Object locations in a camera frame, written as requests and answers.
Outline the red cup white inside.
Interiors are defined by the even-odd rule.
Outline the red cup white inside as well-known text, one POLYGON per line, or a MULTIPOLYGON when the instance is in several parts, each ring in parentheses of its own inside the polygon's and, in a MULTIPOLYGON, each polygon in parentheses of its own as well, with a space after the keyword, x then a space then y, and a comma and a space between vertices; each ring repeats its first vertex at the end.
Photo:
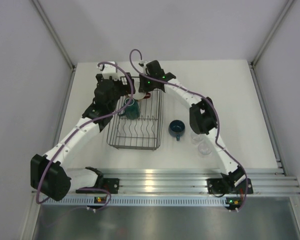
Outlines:
POLYGON ((151 97, 150 92, 142 92, 139 91, 140 86, 135 86, 135 93, 133 94, 133 98, 137 101, 143 100, 143 99, 149 99, 151 97))

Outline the dark green mug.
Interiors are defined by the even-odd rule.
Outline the dark green mug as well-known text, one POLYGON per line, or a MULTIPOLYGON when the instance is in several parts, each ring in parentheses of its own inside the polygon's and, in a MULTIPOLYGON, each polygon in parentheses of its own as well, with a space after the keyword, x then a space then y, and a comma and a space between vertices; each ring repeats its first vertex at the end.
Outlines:
POLYGON ((131 102, 127 105, 127 107, 124 109, 122 114, 118 115, 119 117, 126 117, 129 120, 136 120, 140 117, 140 108, 138 101, 134 98, 131 100, 131 102))

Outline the wire dish rack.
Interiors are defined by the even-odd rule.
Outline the wire dish rack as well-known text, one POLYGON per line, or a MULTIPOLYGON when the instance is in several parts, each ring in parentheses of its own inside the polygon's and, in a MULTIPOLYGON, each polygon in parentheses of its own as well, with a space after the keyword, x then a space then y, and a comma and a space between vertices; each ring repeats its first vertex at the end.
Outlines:
MULTIPOLYGON (((134 87, 140 86, 138 76, 133 76, 134 87)), ((140 116, 130 120, 115 115, 108 125, 107 144, 116 149, 151 150, 161 145, 164 92, 155 89, 148 99, 137 100, 140 116)))

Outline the dark blue cup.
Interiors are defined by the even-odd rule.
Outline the dark blue cup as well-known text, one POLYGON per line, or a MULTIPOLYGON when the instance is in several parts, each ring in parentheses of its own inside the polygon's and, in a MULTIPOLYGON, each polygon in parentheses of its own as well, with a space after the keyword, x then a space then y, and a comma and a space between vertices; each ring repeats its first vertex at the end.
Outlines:
POLYGON ((180 141, 181 137, 184 135, 186 130, 185 123, 181 120, 173 120, 170 122, 168 126, 169 134, 175 138, 178 142, 180 141))

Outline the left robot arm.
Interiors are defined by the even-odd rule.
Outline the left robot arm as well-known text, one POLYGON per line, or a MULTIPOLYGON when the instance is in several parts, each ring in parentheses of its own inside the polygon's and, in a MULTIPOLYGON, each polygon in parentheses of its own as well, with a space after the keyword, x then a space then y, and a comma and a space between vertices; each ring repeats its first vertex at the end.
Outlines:
POLYGON ((74 128, 44 155, 36 154, 30 161, 30 185, 37 194, 55 201, 68 192, 88 189, 99 193, 104 188, 103 173, 93 167, 69 170, 71 162, 81 149, 110 123, 113 116, 127 108, 117 109, 121 97, 135 93, 131 74, 124 74, 123 83, 114 73, 96 75, 97 85, 92 103, 74 128))

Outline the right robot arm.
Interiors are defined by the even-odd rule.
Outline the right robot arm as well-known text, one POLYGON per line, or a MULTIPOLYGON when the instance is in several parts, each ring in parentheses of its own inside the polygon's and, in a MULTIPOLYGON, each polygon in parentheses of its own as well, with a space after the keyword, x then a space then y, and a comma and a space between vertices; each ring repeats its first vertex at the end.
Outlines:
POLYGON ((217 154, 221 178, 212 180, 209 193, 223 195, 239 193, 242 190, 246 195, 249 192, 246 170, 222 145, 220 118, 213 101, 187 89, 174 74, 165 72, 158 60, 140 60, 138 64, 142 67, 139 77, 145 91, 161 89, 185 106, 189 110, 189 125, 192 131, 198 135, 206 135, 217 154))

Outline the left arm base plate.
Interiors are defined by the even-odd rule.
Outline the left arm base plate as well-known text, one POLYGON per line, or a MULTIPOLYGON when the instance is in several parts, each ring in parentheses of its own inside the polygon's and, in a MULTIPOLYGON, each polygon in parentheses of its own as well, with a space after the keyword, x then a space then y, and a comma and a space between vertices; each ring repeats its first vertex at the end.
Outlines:
POLYGON ((104 178, 101 184, 103 190, 107 190, 111 194, 118 194, 120 187, 119 178, 104 178))

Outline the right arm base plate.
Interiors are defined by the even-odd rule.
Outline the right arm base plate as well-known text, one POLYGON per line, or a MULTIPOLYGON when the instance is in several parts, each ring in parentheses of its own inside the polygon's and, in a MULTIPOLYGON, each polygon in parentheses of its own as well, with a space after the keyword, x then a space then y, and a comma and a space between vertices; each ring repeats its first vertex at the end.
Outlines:
POLYGON ((227 194, 243 195, 247 187, 247 194, 251 195, 254 193, 251 179, 243 180, 239 185, 231 185, 229 181, 224 178, 209 178, 207 181, 208 193, 215 195, 216 197, 222 197, 227 194))

